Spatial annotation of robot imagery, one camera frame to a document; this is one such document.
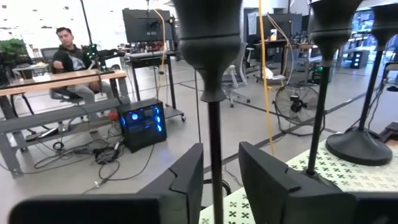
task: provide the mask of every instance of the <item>man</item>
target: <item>man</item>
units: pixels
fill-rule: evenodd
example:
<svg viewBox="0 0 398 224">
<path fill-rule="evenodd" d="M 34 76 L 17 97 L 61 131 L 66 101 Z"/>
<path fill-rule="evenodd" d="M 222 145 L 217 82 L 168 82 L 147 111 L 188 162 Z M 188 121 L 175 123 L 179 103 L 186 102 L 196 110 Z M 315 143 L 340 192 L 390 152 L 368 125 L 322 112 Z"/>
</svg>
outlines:
<svg viewBox="0 0 398 224">
<path fill-rule="evenodd" d="M 72 31 L 69 28 L 61 27 L 56 31 L 61 41 L 59 50 L 53 56 L 52 71 L 53 73 L 74 72 L 86 70 L 91 61 L 83 57 L 83 52 L 73 44 Z M 68 91 L 76 93 L 82 97 L 85 103 L 95 102 L 95 93 L 100 92 L 98 82 L 84 83 L 65 87 Z M 110 99 L 113 93 L 110 84 L 102 82 L 102 92 Z M 96 118 L 95 114 L 89 114 L 89 119 Z"/>
</svg>

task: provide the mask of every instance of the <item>electric fan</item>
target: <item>electric fan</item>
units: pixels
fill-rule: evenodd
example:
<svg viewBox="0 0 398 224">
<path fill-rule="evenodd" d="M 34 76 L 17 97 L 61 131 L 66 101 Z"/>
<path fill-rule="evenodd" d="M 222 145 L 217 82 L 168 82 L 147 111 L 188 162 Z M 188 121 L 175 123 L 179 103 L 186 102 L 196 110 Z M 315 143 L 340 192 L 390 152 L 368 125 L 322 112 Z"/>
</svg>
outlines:
<svg viewBox="0 0 398 224">
<path fill-rule="evenodd" d="M 297 134 L 291 130 L 292 124 L 299 126 L 312 125 L 315 119 L 319 94 L 308 85 L 299 83 L 288 84 L 279 88 L 272 103 L 275 106 L 280 131 L 296 136 L 308 136 Z M 323 127 L 325 127 L 325 115 L 323 115 Z M 289 122 L 288 129 L 282 129 L 280 117 Z"/>
</svg>

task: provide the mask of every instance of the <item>dark hair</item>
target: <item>dark hair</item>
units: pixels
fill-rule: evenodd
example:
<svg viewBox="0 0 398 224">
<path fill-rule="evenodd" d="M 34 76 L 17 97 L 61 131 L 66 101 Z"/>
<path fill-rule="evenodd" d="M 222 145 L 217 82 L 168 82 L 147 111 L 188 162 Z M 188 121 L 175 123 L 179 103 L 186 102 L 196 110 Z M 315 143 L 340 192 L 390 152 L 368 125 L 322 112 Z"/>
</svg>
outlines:
<svg viewBox="0 0 398 224">
<path fill-rule="evenodd" d="M 67 31 L 68 33 L 72 34 L 72 31 L 69 28 L 66 28 L 66 27 L 59 27 L 57 29 L 57 31 L 55 31 L 55 33 L 58 35 L 58 33 L 62 32 L 62 31 Z"/>
</svg>

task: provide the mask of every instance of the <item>gray concrete floor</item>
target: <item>gray concrete floor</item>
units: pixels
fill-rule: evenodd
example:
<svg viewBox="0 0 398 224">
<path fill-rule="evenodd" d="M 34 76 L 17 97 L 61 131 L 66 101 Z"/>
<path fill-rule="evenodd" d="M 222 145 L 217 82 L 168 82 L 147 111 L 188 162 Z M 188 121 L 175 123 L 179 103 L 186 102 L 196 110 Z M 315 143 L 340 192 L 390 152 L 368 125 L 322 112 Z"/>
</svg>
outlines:
<svg viewBox="0 0 398 224">
<path fill-rule="evenodd" d="M 179 117 L 167 120 L 167 134 L 166 142 L 155 145 L 154 153 L 149 161 L 149 165 L 145 171 L 126 181 L 108 182 L 98 190 L 92 191 L 91 194 L 119 194 L 119 193 L 134 193 L 143 188 L 146 184 L 154 180 L 157 176 L 163 173 L 166 168 L 173 164 L 181 155 L 183 155 L 193 144 L 198 142 L 198 121 L 195 99 L 195 82 L 194 72 L 191 66 L 185 62 L 173 63 L 173 73 L 175 82 L 175 95 L 177 100 L 177 108 L 185 113 L 187 121 L 181 122 Z M 361 113 L 361 108 L 364 100 L 363 93 L 368 87 L 369 75 L 371 72 L 371 65 L 366 69 L 350 70 L 339 69 L 336 71 L 333 81 L 328 86 L 328 95 L 326 99 L 326 109 L 335 109 L 344 102 L 350 99 L 357 98 L 356 101 L 346 103 L 341 108 L 334 110 L 326 116 L 327 131 L 324 131 L 321 140 L 327 138 L 332 132 L 344 131 L 355 122 Z M 139 79 L 139 86 L 141 89 L 141 97 L 151 98 L 155 96 L 155 85 L 153 71 L 149 69 L 137 70 Z M 234 178 L 229 173 L 224 172 L 224 179 L 230 184 L 233 191 L 240 188 L 241 182 L 239 163 L 236 158 L 238 152 L 238 144 L 240 141 L 247 141 L 252 144 L 259 144 L 260 142 L 269 138 L 269 132 L 266 126 L 266 114 L 264 110 L 264 90 L 262 83 L 255 83 L 254 78 L 248 80 L 249 85 L 239 90 L 240 93 L 251 98 L 249 105 L 236 103 L 234 108 L 229 107 L 229 102 L 221 102 L 221 118 L 222 118 L 222 155 L 227 159 L 226 168 L 229 173 L 236 176 Z M 129 92 L 132 94 L 131 79 L 129 81 Z M 161 77 L 159 91 L 159 98 L 164 103 L 171 103 L 169 88 L 165 77 Z M 200 76 L 198 76 L 198 88 L 203 89 L 203 83 Z M 276 92 L 269 92 L 269 100 L 275 98 Z M 71 106 L 68 103 L 59 103 L 51 100 L 48 93 L 45 91 L 27 93 L 32 107 L 36 113 L 44 111 L 57 110 Z M 396 93 L 385 91 L 381 96 L 379 107 L 376 115 L 371 123 L 372 129 L 379 133 L 390 122 L 398 118 L 398 104 L 396 103 Z M 20 116 L 28 116 L 29 111 L 23 104 L 22 100 L 16 101 L 17 111 Z M 209 150 L 209 136 L 208 136 L 208 117 L 207 108 L 204 102 L 199 102 L 201 140 L 205 146 L 205 170 L 209 170 L 210 166 L 210 150 Z M 271 135 L 279 134 L 277 117 L 271 115 L 269 121 L 272 127 Z M 282 126 L 288 128 L 289 124 L 284 119 L 281 120 Z M 108 127 L 103 127 L 99 131 L 97 138 L 105 139 L 108 133 Z M 304 126 L 298 128 L 296 133 L 311 133 L 312 127 Z M 93 137 L 87 133 L 81 133 L 76 136 L 70 136 L 62 139 L 66 148 L 79 146 L 93 141 Z M 35 172 L 41 169 L 33 168 L 33 165 L 46 157 L 51 155 L 47 147 L 51 147 L 54 141 L 46 142 L 29 148 L 28 153 L 21 154 L 18 152 L 18 158 L 24 172 Z M 299 155 L 301 152 L 310 147 L 311 136 L 297 137 L 286 135 L 280 141 L 275 143 L 275 156 L 282 161 L 288 161 L 291 158 Z M 119 159 L 121 168 L 114 176 L 115 178 L 128 177 L 134 175 L 142 170 L 144 164 L 148 160 L 149 153 L 152 147 L 147 147 L 134 154 L 126 151 Z M 261 146 L 262 150 L 271 152 L 269 146 Z M 68 164 L 72 161 L 77 161 L 84 158 L 83 156 L 73 156 L 68 160 L 60 160 L 54 164 L 44 167 L 55 167 L 62 164 Z M 27 197 L 42 195 L 42 194 L 80 194 L 85 190 L 94 186 L 94 181 L 99 181 L 98 169 L 99 165 L 93 163 L 93 158 L 89 158 L 83 162 L 65 166 L 59 169 L 53 169 L 38 174 L 29 174 L 18 179 L 12 179 L 10 173 L 4 169 L 0 169 L 0 223 L 5 223 L 7 213 L 13 205 L 18 201 Z M 104 169 L 104 175 L 111 172 L 115 167 L 109 165 Z M 205 174 L 206 178 L 210 178 L 210 172 Z M 207 185 L 203 189 L 203 205 L 211 204 L 211 186 Z"/>
</svg>

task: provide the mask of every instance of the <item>round base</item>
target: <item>round base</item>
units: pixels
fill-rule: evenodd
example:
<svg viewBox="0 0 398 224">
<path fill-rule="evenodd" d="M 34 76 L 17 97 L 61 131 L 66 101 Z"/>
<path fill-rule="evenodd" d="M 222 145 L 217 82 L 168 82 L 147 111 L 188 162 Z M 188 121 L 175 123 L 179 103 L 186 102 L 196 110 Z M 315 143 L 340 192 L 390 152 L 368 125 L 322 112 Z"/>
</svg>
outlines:
<svg viewBox="0 0 398 224">
<path fill-rule="evenodd" d="M 392 159 L 392 151 L 367 131 L 353 128 L 344 134 L 334 134 L 326 140 L 326 149 L 333 155 L 365 166 L 383 166 Z"/>
<path fill-rule="evenodd" d="M 311 179 L 317 181 L 317 182 L 320 183 L 320 184 L 323 184 L 323 185 L 328 186 L 328 187 L 330 187 L 330 188 L 333 188 L 333 189 L 342 191 L 339 187 L 337 187 L 337 185 L 336 185 L 335 183 L 333 183 L 332 181 L 330 181 L 330 180 L 328 180 L 328 179 L 326 179 L 326 178 L 323 178 L 323 177 L 322 177 L 321 175 L 319 175 L 317 172 L 315 172 L 314 175 L 309 175 L 309 174 L 307 173 L 307 170 L 305 169 L 305 170 L 303 170 L 301 173 L 302 173 L 303 175 L 306 175 L 307 177 L 309 177 L 309 178 L 311 178 Z"/>
</svg>

